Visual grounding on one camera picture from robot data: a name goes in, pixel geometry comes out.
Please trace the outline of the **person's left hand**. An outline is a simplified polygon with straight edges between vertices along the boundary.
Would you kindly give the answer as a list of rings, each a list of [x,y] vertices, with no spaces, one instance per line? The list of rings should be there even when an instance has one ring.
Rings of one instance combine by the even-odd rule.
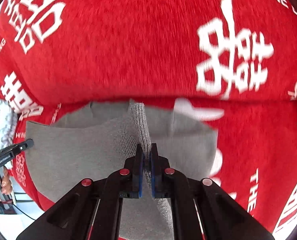
[[[3,167],[3,178],[0,179],[1,193],[9,195],[12,192],[12,184],[10,181],[10,174],[6,167]]]

